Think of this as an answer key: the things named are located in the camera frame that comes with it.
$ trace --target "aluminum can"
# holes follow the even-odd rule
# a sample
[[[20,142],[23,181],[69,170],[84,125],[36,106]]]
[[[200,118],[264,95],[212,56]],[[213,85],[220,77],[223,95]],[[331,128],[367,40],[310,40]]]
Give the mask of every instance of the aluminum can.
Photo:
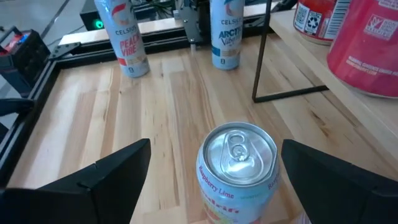
[[[329,45],[344,21],[351,0],[298,0],[293,25],[304,39]]]
[[[145,75],[149,63],[131,2],[95,0],[95,6],[123,73],[131,78]]]
[[[244,0],[211,0],[211,55],[213,65],[231,70],[239,65]]]
[[[329,69],[361,93],[398,98],[397,30],[398,0],[352,0]]]
[[[275,143],[261,128],[242,122],[212,130],[196,168],[210,223],[260,223],[280,179]]]

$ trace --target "celsius can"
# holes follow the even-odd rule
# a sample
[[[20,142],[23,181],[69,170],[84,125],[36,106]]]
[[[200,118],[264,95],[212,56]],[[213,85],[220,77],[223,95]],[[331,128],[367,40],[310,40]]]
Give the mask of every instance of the celsius can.
[[[95,0],[121,70],[136,78],[149,71],[136,16],[129,0]]]
[[[199,149],[197,178],[210,223],[260,223],[280,178],[275,143],[253,124],[221,125]]]
[[[239,65],[244,0],[211,0],[211,55],[213,65],[222,70]]]

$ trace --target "recycling symbol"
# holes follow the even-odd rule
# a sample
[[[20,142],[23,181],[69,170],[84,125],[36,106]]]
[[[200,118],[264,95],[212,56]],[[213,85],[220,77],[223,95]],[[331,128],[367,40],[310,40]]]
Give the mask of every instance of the recycling symbol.
[[[318,25],[319,25],[318,18],[311,17],[308,19],[307,26],[311,27],[312,29],[315,29],[318,27]]]

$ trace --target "wood plank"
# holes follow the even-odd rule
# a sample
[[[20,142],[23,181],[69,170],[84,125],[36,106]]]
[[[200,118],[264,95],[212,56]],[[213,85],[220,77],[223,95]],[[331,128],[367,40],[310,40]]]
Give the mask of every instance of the wood plank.
[[[276,6],[277,2],[273,2],[271,7]],[[257,4],[253,6],[244,7],[244,16],[258,16],[265,13],[266,4]],[[174,18],[159,19],[156,21],[141,22],[138,23],[139,30],[141,34],[146,34],[150,32],[177,29],[183,27],[183,22],[181,20],[176,20]],[[88,32],[81,32],[76,34],[68,34],[62,37],[59,44],[70,44],[75,42],[89,43],[98,40],[108,40],[108,34],[105,29],[101,30],[91,30]]]
[[[40,187],[150,138],[152,159],[131,223],[169,223],[168,217],[173,223],[206,223],[195,159],[205,136],[227,121],[262,127],[278,148],[283,139],[296,139],[398,179],[398,164],[386,162],[324,94],[254,104],[259,42],[244,39],[241,65],[228,72],[212,66],[209,47],[195,54],[181,49],[148,55],[151,72],[137,79],[125,77],[117,62],[63,70],[8,187]],[[288,52],[270,35],[259,94],[313,84]],[[281,171],[281,185],[264,211],[266,224],[288,224],[302,212],[283,165]]]
[[[398,159],[398,101],[362,95],[342,84],[328,69],[326,55],[329,47],[304,40],[293,27],[293,18],[294,11],[275,13],[271,16],[270,26],[369,129],[389,154]]]

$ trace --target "green led light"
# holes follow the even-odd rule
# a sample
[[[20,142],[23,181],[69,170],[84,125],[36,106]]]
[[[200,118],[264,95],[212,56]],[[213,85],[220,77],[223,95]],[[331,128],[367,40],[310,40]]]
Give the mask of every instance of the green led light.
[[[96,29],[102,29],[104,28],[104,23],[101,20],[96,19],[94,20],[94,26]]]

